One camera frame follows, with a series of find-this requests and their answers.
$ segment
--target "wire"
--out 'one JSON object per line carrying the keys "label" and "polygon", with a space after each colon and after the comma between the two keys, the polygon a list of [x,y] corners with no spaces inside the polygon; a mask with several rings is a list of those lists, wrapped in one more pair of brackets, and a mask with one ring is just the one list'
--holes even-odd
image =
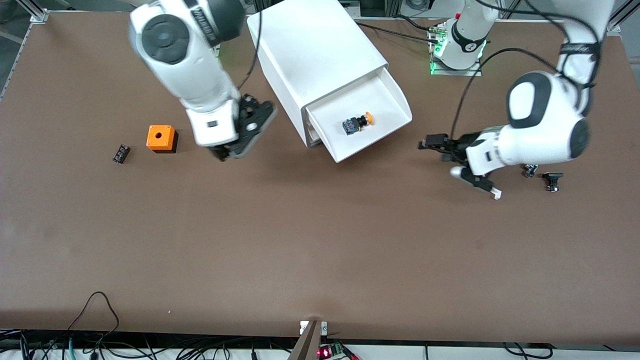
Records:
{"label": "wire", "polygon": [[[600,58],[601,58],[600,53],[601,53],[601,51],[602,51],[602,42],[599,40],[598,33],[596,33],[596,31],[595,31],[595,29],[593,28],[593,26],[591,26],[589,23],[587,23],[586,21],[584,21],[584,20],[582,20],[582,19],[580,19],[580,18],[578,18],[578,17],[572,16],[572,15],[565,15],[565,14],[561,14],[561,13],[552,13],[552,12],[541,12],[541,11],[539,11],[539,10],[538,10],[537,8],[535,8],[535,7],[533,7],[533,8],[532,8],[532,9],[534,9],[533,11],[527,11],[527,10],[515,10],[515,9],[514,9],[514,10],[511,10],[511,9],[501,8],[501,7],[499,7],[499,6],[494,6],[494,5],[491,5],[491,4],[487,4],[487,3],[485,3],[485,2],[484,2],[484,1],[482,1],[482,0],[476,0],[476,2],[477,2],[477,3],[479,3],[479,4],[481,4],[481,5],[483,5],[483,6],[486,6],[486,7],[488,7],[488,8],[496,9],[496,10],[503,11],[503,12],[521,13],[521,14],[528,14],[528,15],[539,15],[539,16],[544,17],[545,19],[547,19],[548,17],[551,17],[551,16],[553,16],[553,17],[559,17],[559,18],[561,18],[561,19],[573,20],[573,21],[575,21],[575,22],[579,23],[580,25],[584,26],[584,27],[585,27],[585,28],[586,28],[586,29],[591,33],[591,35],[593,36],[594,44],[598,44],[598,47],[597,47],[596,53],[595,53],[595,54],[593,54],[593,55],[594,55],[594,57],[595,57],[595,63],[594,63],[594,65],[593,65],[593,69],[592,69],[592,71],[591,71],[591,75],[590,75],[590,77],[589,77],[589,81],[588,81],[588,83],[587,83],[587,85],[586,85],[586,86],[592,86],[591,84],[593,83],[593,80],[595,79],[596,74],[598,73],[598,70],[599,70],[599,68],[600,68]],[[568,54],[568,55],[564,58],[564,63],[563,63],[562,69],[561,69],[561,70],[559,70],[560,74],[561,74],[565,79],[568,79],[568,78],[564,75],[564,66],[566,65],[567,59],[568,59],[568,58],[569,58],[569,56],[571,56],[571,55],[572,55],[572,54]]]}
{"label": "wire", "polygon": [[538,8],[533,6],[533,4],[529,0],[524,0],[524,2],[525,4],[527,4],[529,8],[531,8],[531,10],[538,13],[538,15],[542,16],[545,20],[553,24],[553,26],[555,26],[558,30],[560,30],[560,32],[562,32],[562,34],[564,34],[564,37],[567,39],[567,41],[571,42],[571,39],[569,38],[569,34],[566,32],[566,29],[564,28],[564,26],[558,24],[557,21],[551,19],[548,15],[545,15],[543,12],[538,10]]}
{"label": "wire", "polygon": [[291,354],[291,350],[289,350],[288,348],[285,348],[285,347],[281,347],[280,345],[274,343],[271,340],[269,340],[269,344],[274,345],[276,348],[279,348],[280,350],[284,350],[284,351],[286,351],[286,352]]}
{"label": "wire", "polygon": [[[195,347],[196,347],[196,344],[198,344],[198,343],[203,343],[203,342],[205,342],[205,341],[207,341],[207,340],[214,340],[214,337],[212,337],[212,336],[206,336],[206,337],[201,337],[201,338],[193,338],[193,339],[186,339],[186,340],[182,340],[182,341],[179,341],[179,342],[177,342],[177,343],[175,343],[175,344],[173,344],[173,345],[170,345],[169,347],[162,348],[161,350],[158,350],[158,351],[152,352],[151,354],[147,354],[147,353],[145,353],[144,351],[140,350],[139,348],[137,348],[137,347],[135,347],[135,346],[133,346],[133,345],[127,344],[127,343],[121,343],[121,342],[117,342],[117,341],[102,341],[102,342],[101,342],[101,344],[102,344],[102,346],[104,346],[104,350],[107,350],[109,353],[111,353],[111,355],[114,355],[114,356],[119,357],[119,358],[121,358],[121,359],[144,359],[144,358],[146,358],[146,357],[147,357],[147,358],[149,358],[149,359],[151,359],[151,356],[158,355],[158,354],[160,354],[161,352],[167,351],[167,350],[169,350],[169,349],[171,349],[171,348],[175,348],[175,347],[176,347],[176,346],[178,346],[178,345],[186,344],[187,342],[190,342],[190,341],[195,341],[194,343],[192,343],[192,344],[190,344],[190,345],[185,345],[185,347],[184,347],[184,348],[180,351],[180,353],[178,354],[179,356],[181,356],[181,355],[182,355],[182,353],[183,353],[184,351],[186,351],[189,347],[194,347],[194,348],[195,348]],[[142,355],[141,355],[141,356],[131,356],[131,355],[117,354],[116,352],[113,352],[113,350],[111,350],[110,348],[108,348],[105,344],[120,345],[120,346],[124,345],[124,346],[126,346],[126,347],[131,348],[131,349],[137,350],[137,351],[138,351],[138,352],[140,352]]]}
{"label": "wire", "polygon": [[74,340],[69,339],[69,357],[71,360],[76,360],[76,354],[74,353]]}
{"label": "wire", "polygon": [[516,347],[518,348],[518,350],[519,350],[520,352],[512,351],[512,350],[507,346],[507,343],[502,343],[502,345],[504,345],[504,350],[507,350],[507,351],[509,352],[509,354],[511,354],[511,355],[516,355],[516,356],[522,356],[522,357],[524,357],[524,360],[529,360],[529,358],[545,360],[545,359],[549,359],[549,358],[551,358],[551,357],[554,355],[554,349],[552,349],[552,348],[548,348],[548,349],[549,349],[549,354],[548,354],[548,355],[545,355],[545,356],[538,356],[538,355],[531,355],[531,354],[528,354],[528,353],[526,353],[526,352],[522,349],[522,346],[520,346],[520,344],[518,344],[518,343],[514,343],[514,344],[516,345]]}
{"label": "wire", "polygon": [[380,31],[384,31],[386,33],[390,33],[393,35],[397,35],[399,37],[406,37],[406,38],[412,38],[412,39],[416,39],[416,40],[421,40],[421,41],[426,41],[426,42],[431,42],[431,43],[437,43],[438,41],[435,39],[429,39],[429,38],[421,38],[421,37],[415,37],[413,35],[409,35],[409,34],[403,34],[403,33],[398,33],[396,31],[392,31],[392,30],[388,30],[388,29],[383,29],[383,28],[379,28],[377,26],[373,26],[373,25],[369,25],[369,24],[363,24],[361,22],[357,22],[356,24],[358,24],[359,26],[364,26],[365,28],[370,28],[370,29],[374,29],[374,30],[380,30]]}
{"label": "wire", "polygon": [[82,308],[82,310],[80,311],[80,313],[78,314],[78,316],[76,316],[76,318],[74,319],[74,321],[72,321],[69,324],[69,327],[67,327],[67,331],[71,330],[71,328],[74,326],[74,324],[76,323],[76,321],[78,321],[78,319],[80,319],[80,317],[82,317],[84,315],[84,312],[86,311],[86,308],[89,306],[89,302],[91,302],[91,299],[95,296],[95,295],[102,295],[102,297],[104,297],[104,300],[107,302],[107,306],[109,308],[109,310],[111,311],[111,314],[113,314],[113,317],[116,319],[116,325],[113,327],[113,329],[111,329],[109,332],[107,332],[106,334],[101,334],[100,335],[100,339],[95,343],[95,345],[93,346],[93,348],[91,350],[89,350],[88,352],[86,352],[85,350],[83,350],[83,354],[89,354],[90,352],[95,352],[96,349],[98,349],[98,347],[100,347],[100,342],[102,341],[102,339],[104,339],[105,336],[111,334],[112,332],[116,331],[116,329],[118,328],[118,326],[120,326],[120,319],[118,317],[118,314],[116,314],[116,311],[113,309],[113,307],[111,306],[111,302],[109,301],[109,297],[107,296],[107,294],[103,293],[102,291],[95,291],[93,292],[91,295],[89,295],[89,298],[86,299],[86,302],[84,303],[84,307]]}
{"label": "wire", "polygon": [[495,53],[489,55],[486,59],[483,60],[482,63],[480,63],[480,66],[478,66],[478,68],[476,69],[476,71],[474,72],[474,74],[471,76],[471,78],[469,79],[469,82],[467,83],[467,86],[465,87],[464,91],[462,91],[462,96],[460,97],[460,102],[458,103],[458,109],[456,110],[456,116],[453,118],[453,123],[451,124],[451,138],[454,138],[454,133],[456,131],[456,126],[458,125],[458,119],[460,118],[460,111],[462,110],[462,105],[465,102],[465,98],[467,96],[467,92],[469,91],[469,88],[471,87],[471,84],[474,82],[474,79],[476,78],[476,76],[478,75],[478,73],[480,72],[480,70],[484,67],[484,65],[486,63],[488,63],[491,59],[493,59],[495,56],[500,55],[502,53],[507,53],[510,51],[514,51],[517,53],[522,53],[525,54],[527,56],[530,56],[536,60],[538,60],[540,63],[542,63],[544,66],[555,70],[555,66],[553,66],[553,64],[551,64],[549,61],[543,59],[541,56],[534,54],[528,50],[525,49],[521,49],[519,47],[507,47],[505,49],[501,49],[496,51]]}
{"label": "wire", "polygon": [[260,39],[262,38],[262,11],[260,11],[259,14],[260,15],[258,15],[258,40],[255,42],[255,53],[253,54],[253,60],[251,61],[251,67],[249,68],[249,71],[246,73],[246,76],[244,77],[242,82],[240,82],[240,85],[238,85],[238,91],[240,91],[240,89],[242,89],[242,87],[244,86],[244,83],[246,83],[246,81],[249,80],[249,77],[251,76],[251,73],[255,68],[255,64],[258,62],[258,50],[260,49]]}
{"label": "wire", "polygon": [[152,349],[151,345],[149,345],[149,342],[147,341],[147,337],[145,336],[144,332],[142,333],[142,338],[145,340],[145,343],[147,344],[147,347],[149,348],[151,355],[153,355],[154,360],[158,360],[158,358],[156,357],[156,353],[154,353],[154,349]]}
{"label": "wire", "polygon": [[402,14],[397,14],[397,15],[396,15],[396,16],[394,16],[394,17],[398,17],[398,18],[400,18],[400,19],[407,20],[407,21],[409,22],[409,24],[411,24],[414,28],[418,28],[418,29],[420,29],[420,30],[424,30],[424,31],[429,31],[429,28],[425,28],[424,26],[421,26],[421,25],[416,24],[416,23],[415,23],[415,21],[411,20],[411,18],[409,18],[409,17],[407,17],[407,16],[404,16],[404,15],[402,15]]}
{"label": "wire", "polygon": [[100,294],[100,295],[102,295],[102,297],[104,297],[104,300],[107,302],[107,306],[109,307],[109,310],[111,311],[111,314],[113,314],[113,317],[116,319],[116,325],[113,327],[113,330],[107,332],[105,335],[111,334],[112,332],[114,332],[118,328],[118,326],[120,325],[120,319],[119,319],[118,315],[116,314],[115,310],[113,310],[113,307],[111,307],[111,303],[109,301],[109,297],[107,297],[107,295],[105,293],[103,293],[102,291],[95,291],[91,295],[89,295],[88,299],[86,299],[86,303],[84,303],[84,307],[82,308],[82,311],[80,311],[80,313],[78,314],[78,316],[76,316],[74,321],[72,321],[71,324],[69,324],[69,327],[67,327],[67,331],[71,330],[71,328],[74,326],[76,321],[78,321],[78,319],[80,319],[80,317],[82,317],[82,315],[84,314],[84,311],[86,310],[87,306],[89,306],[89,301],[91,301],[91,299],[96,294]]}

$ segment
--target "table surface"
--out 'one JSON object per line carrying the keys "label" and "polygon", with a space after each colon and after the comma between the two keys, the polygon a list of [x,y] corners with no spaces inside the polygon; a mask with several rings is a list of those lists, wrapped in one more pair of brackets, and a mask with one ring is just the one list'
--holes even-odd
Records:
{"label": "table surface", "polygon": [[[564,172],[561,191],[503,168],[494,201],[416,149],[449,130],[467,82],[430,76],[423,42],[364,29],[413,111],[396,133],[336,164],[281,111],[247,158],[220,163],[131,51],[127,21],[52,13],[0,103],[0,327],[66,329],[101,290],[123,331],[295,336],[317,317],[341,338],[640,343],[640,96],[618,37],[591,145],[539,169]],[[520,46],[552,62],[561,40],[523,22],[490,38],[486,54]],[[235,82],[253,52],[248,31],[222,45]],[[533,69],[496,57],[458,133],[506,123],[507,90]],[[277,103],[259,68],[243,91]],[[145,147],[150,124],[179,130],[177,154]],[[117,165],[121,143],[132,151]],[[77,323],[112,326],[102,300]]]}

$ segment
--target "metal bracket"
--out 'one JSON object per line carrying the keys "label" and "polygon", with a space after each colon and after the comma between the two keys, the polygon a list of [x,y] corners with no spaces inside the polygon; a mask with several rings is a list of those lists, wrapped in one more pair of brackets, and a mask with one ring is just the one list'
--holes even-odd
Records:
{"label": "metal bracket", "polygon": [[31,14],[31,22],[35,24],[43,24],[49,18],[49,11],[42,8],[35,0],[16,1]]}
{"label": "metal bracket", "polygon": [[[303,332],[305,332],[305,329],[307,328],[307,325],[309,324],[308,321],[301,321],[300,322],[300,335],[302,335]],[[327,332],[326,332],[326,322],[321,322],[320,324],[322,326],[322,331],[320,332],[320,335],[322,336],[326,336]]]}
{"label": "metal bracket", "polygon": [[611,18],[609,19],[609,23],[607,24],[607,29],[614,29],[616,26],[622,24],[639,8],[640,0],[628,0],[613,11]]}

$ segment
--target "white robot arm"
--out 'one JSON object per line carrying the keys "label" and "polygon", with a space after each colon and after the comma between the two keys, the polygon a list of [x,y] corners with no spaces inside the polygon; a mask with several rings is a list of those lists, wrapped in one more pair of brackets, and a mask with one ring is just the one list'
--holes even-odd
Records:
{"label": "white robot arm", "polygon": [[[497,0],[488,1],[498,5]],[[482,54],[486,36],[497,19],[498,10],[481,6],[475,0],[465,0],[459,16],[438,26],[444,28],[445,36],[434,56],[452,69],[469,69]]]}
{"label": "white robot arm", "polygon": [[569,39],[561,46],[557,72],[534,71],[515,81],[507,94],[509,124],[465,134],[458,140],[446,134],[427,135],[418,148],[446,154],[448,160],[461,165],[451,170],[452,176],[494,193],[496,199],[500,191],[486,178],[491,171],[526,164],[532,170],[527,177],[532,177],[539,164],[561,163],[582,154],[589,142],[584,117],[589,112],[600,44],[613,2],[554,1],[559,13],[588,26],[565,20]]}
{"label": "white robot arm", "polygon": [[131,46],[185,107],[195,142],[222,161],[243,157],[276,113],[241,97],[213,53],[243,20],[238,0],[155,0],[131,12]]}

